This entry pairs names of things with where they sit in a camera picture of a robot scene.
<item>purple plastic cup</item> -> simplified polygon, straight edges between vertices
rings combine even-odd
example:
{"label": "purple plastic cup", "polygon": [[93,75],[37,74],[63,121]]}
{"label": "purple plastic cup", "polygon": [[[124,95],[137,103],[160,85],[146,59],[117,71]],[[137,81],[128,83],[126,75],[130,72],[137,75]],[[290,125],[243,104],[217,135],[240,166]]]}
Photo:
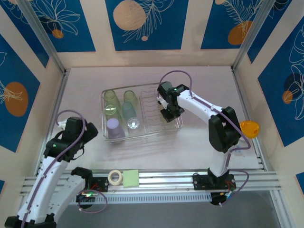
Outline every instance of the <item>purple plastic cup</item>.
{"label": "purple plastic cup", "polygon": [[106,127],[108,130],[109,139],[119,139],[125,137],[123,127],[119,124],[119,121],[116,118],[109,119],[106,122]]}

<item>metal frame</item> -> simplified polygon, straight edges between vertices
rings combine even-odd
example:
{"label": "metal frame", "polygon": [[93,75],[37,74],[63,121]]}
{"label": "metal frame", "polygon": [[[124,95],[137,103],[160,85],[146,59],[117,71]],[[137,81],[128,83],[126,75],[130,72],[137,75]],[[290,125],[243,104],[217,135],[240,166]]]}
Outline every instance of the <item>metal frame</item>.
{"label": "metal frame", "polygon": [[270,195],[281,227],[294,228],[295,223],[287,207],[287,203],[285,201],[282,191],[270,191]]}
{"label": "metal frame", "polygon": [[[234,78],[234,81],[235,81],[235,84],[237,87],[237,93],[238,93],[239,99],[241,101],[241,105],[243,107],[245,118],[247,120],[251,120],[252,118],[251,118],[250,113],[252,113],[252,110],[249,108],[248,98],[242,87],[242,83],[239,80],[239,77],[237,76],[238,73],[237,73],[237,71],[232,70],[232,74],[233,74],[233,78]],[[262,153],[261,144],[259,142],[259,136],[255,139],[253,139],[252,142],[253,142],[253,146],[255,148],[257,156],[259,156],[260,159],[262,160],[264,170],[273,171],[274,169],[272,168],[270,162],[268,161],[268,158]]]}
{"label": "metal frame", "polygon": [[59,107],[60,107],[60,104],[61,104],[61,101],[62,101],[64,90],[65,90],[66,85],[67,85],[67,80],[68,80],[69,74],[70,74],[70,69],[66,71],[65,75],[61,79],[60,87],[59,87],[57,97],[56,97],[56,100],[55,100],[55,103],[54,103],[54,106],[53,106],[53,112],[52,112],[52,115],[51,115],[51,118],[49,120],[49,124],[48,124],[48,127],[47,127],[47,134],[46,134],[46,137],[44,138],[44,140],[42,142],[39,157],[38,157],[38,160],[37,160],[37,164],[35,166],[35,170],[34,170],[34,173],[33,173],[34,176],[38,175],[38,171],[39,171],[41,161],[42,161],[43,152],[45,150],[47,142],[51,139],[52,132],[53,132],[53,129],[54,129],[54,125],[55,125],[55,122],[56,122],[55,118],[56,118],[56,115],[59,111]]}
{"label": "metal frame", "polygon": [[16,2],[21,12],[23,13],[24,17],[28,21],[30,27],[32,28],[37,38],[39,39],[40,43],[42,44],[43,48],[47,52],[48,56],[50,56],[53,59],[55,66],[63,75],[65,73],[64,66],[58,57],[58,54],[56,52],[53,43],[51,42],[46,31],[44,30],[42,24],[39,21],[39,18],[37,17],[36,13],[31,7],[29,1],[16,0]]}
{"label": "metal frame", "polygon": [[250,46],[257,37],[264,21],[266,20],[271,8],[273,7],[276,0],[264,0],[262,2],[260,10],[257,12],[255,19],[250,27],[250,30],[245,36],[245,39],[239,49],[236,59],[232,64],[232,70],[236,70],[244,56],[247,54]]}
{"label": "metal frame", "polygon": [[[107,177],[110,170],[93,171],[94,177]],[[139,187],[124,188],[123,185],[108,187],[108,193],[116,194],[148,194],[148,193],[189,193],[198,192],[194,190],[192,175],[197,172],[201,175],[207,175],[207,171],[140,171]],[[246,175],[242,172],[231,172],[236,180],[236,185],[241,186]],[[250,175],[248,183],[242,190],[245,191],[262,191],[262,190],[281,190],[279,180],[274,171],[248,170]],[[63,173],[55,188],[58,192],[66,183],[69,177],[69,171]],[[25,196],[32,189],[36,177],[26,177],[21,195]]]}

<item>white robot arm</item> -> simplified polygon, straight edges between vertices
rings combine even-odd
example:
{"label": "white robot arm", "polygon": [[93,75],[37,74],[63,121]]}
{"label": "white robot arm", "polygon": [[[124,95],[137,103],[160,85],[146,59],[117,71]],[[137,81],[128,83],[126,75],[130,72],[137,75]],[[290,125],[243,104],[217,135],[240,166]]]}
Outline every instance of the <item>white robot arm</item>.
{"label": "white robot arm", "polygon": [[[81,135],[83,122],[80,118],[70,117],[66,124],[65,130],[47,143],[35,184],[17,216],[7,218],[6,228],[55,228],[72,199],[79,192],[90,187],[93,178],[92,171],[77,167],[71,172],[60,191],[55,193],[57,183],[68,163],[75,160],[74,155],[79,150],[83,150],[84,145],[98,134],[92,123],[85,122],[86,130],[80,140],[57,159],[56,157]],[[45,173],[52,163],[54,164],[50,170]]]}
{"label": "white robot arm", "polygon": [[209,142],[214,148],[209,173],[215,182],[222,184],[228,175],[228,150],[238,143],[241,135],[219,113],[223,113],[240,128],[235,111],[231,107],[215,106],[191,92],[185,85],[173,87],[170,82],[164,82],[159,85],[158,92],[159,103],[164,107],[161,113],[167,122],[177,118],[187,109],[208,124]]}

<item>clear plastic cup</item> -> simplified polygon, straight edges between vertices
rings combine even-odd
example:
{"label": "clear plastic cup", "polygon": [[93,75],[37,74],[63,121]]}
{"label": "clear plastic cup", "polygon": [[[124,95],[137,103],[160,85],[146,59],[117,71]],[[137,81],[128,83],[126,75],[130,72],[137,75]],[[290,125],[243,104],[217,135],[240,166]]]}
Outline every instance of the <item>clear plastic cup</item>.
{"label": "clear plastic cup", "polygon": [[140,135],[141,134],[141,124],[137,118],[131,118],[127,122],[129,135]]}
{"label": "clear plastic cup", "polygon": [[124,102],[130,102],[135,109],[138,107],[137,97],[132,90],[125,91],[125,93],[123,94],[123,98]]}

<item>white table surface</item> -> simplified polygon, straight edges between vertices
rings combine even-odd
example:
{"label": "white table surface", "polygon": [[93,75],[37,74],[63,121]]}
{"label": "white table surface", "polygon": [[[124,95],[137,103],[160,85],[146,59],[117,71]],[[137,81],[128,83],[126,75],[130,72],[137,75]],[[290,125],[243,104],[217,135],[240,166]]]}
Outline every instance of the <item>white table surface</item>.
{"label": "white table surface", "polygon": [[[72,68],[59,111],[74,109],[88,122],[93,122],[99,135],[85,145],[85,154],[70,162],[68,169],[77,166],[87,169],[206,169],[210,166],[212,150],[208,126],[189,111],[182,114],[183,128],[174,135],[154,139],[125,141],[109,144],[102,137],[101,92],[122,86],[159,82],[167,72],[175,69],[187,71],[193,78],[193,91],[211,103],[235,109],[238,120],[245,119],[228,66],[183,67],[81,67]],[[173,86],[189,84],[183,73],[166,77]],[[73,114],[63,114],[62,121]],[[54,136],[60,129],[54,128]],[[233,154],[230,168],[259,168],[253,148]]]}

